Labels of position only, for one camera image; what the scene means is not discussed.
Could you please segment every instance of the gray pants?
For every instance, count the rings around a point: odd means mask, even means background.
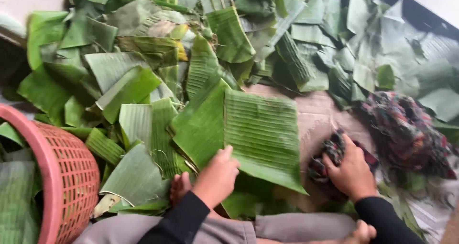
[[[161,217],[141,215],[111,217],[88,228],[74,244],[136,244],[160,220]],[[194,244],[256,244],[257,238],[282,243],[343,239],[355,226],[346,215],[328,213],[257,217],[254,224],[207,218]]]

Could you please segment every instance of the black sleeve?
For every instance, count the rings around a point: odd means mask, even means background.
[[[158,225],[141,238],[138,244],[192,243],[209,212],[209,207],[189,191]]]
[[[372,244],[424,244],[383,198],[361,199],[355,203],[355,210],[364,222],[375,227],[377,235]]]

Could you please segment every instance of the cloth rag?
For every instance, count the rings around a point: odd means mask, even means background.
[[[447,159],[452,154],[451,144],[432,126],[432,118],[413,98],[375,92],[362,103],[362,110],[377,130],[378,152],[395,168],[457,179]]]
[[[342,137],[343,133],[344,130],[338,129],[331,135],[330,139],[322,142],[322,153],[326,153],[335,166],[341,165],[346,151],[346,145]],[[374,174],[379,165],[379,160],[367,151],[361,143],[354,140],[353,142],[364,151],[365,161],[370,167],[370,171]],[[330,199],[336,201],[348,200],[348,196],[339,191],[328,177],[322,154],[313,156],[313,159],[309,162],[308,176]]]

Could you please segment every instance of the pink plastic basket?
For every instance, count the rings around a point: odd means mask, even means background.
[[[24,136],[41,171],[44,211],[38,244],[73,242],[98,201],[100,176],[94,156],[74,135],[29,121],[10,106],[0,104],[0,118]]]

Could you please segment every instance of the patterned fabric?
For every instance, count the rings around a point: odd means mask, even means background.
[[[457,179],[447,157],[452,147],[432,126],[431,117],[411,97],[375,92],[362,104],[377,129],[378,150],[394,167],[444,179]]]
[[[345,143],[342,138],[344,131],[338,129],[333,133],[329,140],[325,140],[322,143],[322,153],[326,153],[330,157],[331,161],[335,166],[341,165],[341,160],[344,157],[345,153]],[[376,168],[379,165],[378,159],[376,159],[370,152],[363,147],[358,141],[354,141],[357,147],[362,148],[364,151],[365,161],[370,167],[370,171],[375,173]],[[332,200],[336,201],[345,201],[348,199],[348,196],[338,190],[338,188],[333,185],[330,178],[328,177],[327,170],[322,159],[322,154],[313,156],[313,159],[309,162],[308,175],[311,180],[320,186],[320,189]]]

